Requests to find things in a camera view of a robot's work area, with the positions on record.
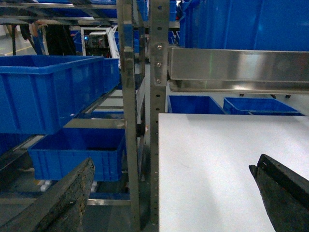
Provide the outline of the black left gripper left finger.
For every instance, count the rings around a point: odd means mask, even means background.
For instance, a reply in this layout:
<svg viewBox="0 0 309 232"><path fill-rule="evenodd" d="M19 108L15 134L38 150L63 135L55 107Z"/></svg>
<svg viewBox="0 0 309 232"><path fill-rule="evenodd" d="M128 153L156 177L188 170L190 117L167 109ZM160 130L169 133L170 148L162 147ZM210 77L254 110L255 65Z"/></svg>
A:
<svg viewBox="0 0 309 232"><path fill-rule="evenodd" d="M82 232L95 167L86 158L36 201L0 227L2 232Z"/></svg>

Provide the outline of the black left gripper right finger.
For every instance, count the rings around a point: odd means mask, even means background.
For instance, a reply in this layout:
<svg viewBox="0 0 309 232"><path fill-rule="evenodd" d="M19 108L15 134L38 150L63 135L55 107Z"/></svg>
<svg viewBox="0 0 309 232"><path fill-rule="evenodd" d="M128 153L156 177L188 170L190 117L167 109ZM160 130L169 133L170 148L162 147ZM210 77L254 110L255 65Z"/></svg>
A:
<svg viewBox="0 0 309 232"><path fill-rule="evenodd" d="M256 165L249 165L249 170L274 230L307 232L309 181L266 154Z"/></svg>

